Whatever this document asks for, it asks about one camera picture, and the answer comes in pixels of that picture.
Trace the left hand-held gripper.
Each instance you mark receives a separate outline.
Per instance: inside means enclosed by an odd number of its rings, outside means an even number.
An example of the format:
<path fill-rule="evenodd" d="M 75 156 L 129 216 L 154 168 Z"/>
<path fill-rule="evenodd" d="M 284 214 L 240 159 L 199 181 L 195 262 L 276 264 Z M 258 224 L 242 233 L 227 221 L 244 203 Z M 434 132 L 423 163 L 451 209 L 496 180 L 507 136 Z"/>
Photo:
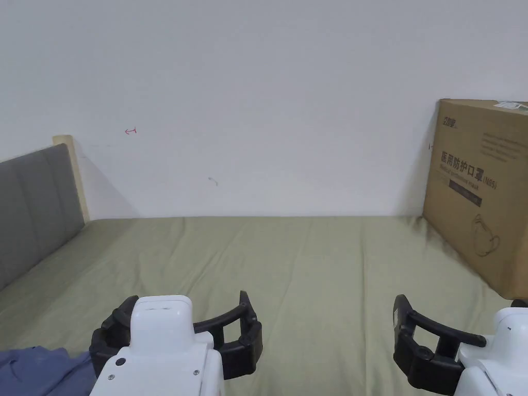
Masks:
<path fill-rule="evenodd" d="M 237 321 L 240 337 L 225 342 L 224 327 Z M 91 394 L 225 395 L 224 379 L 253 374 L 262 351 L 246 291 L 232 310 L 194 324 L 187 296 L 129 296 L 92 333 Z"/>

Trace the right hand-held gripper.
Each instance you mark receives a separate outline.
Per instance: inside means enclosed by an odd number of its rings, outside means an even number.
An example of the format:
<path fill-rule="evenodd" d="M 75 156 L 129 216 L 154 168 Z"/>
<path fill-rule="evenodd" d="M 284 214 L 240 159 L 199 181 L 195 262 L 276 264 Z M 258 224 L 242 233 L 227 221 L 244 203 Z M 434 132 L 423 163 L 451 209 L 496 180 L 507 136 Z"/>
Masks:
<path fill-rule="evenodd" d="M 527 308 L 527 299 L 513 300 L 494 316 L 494 334 L 484 337 L 420 314 L 399 294 L 393 305 L 393 360 L 417 389 L 527 395 Z M 438 337 L 434 351 L 416 342 L 416 328 Z"/>

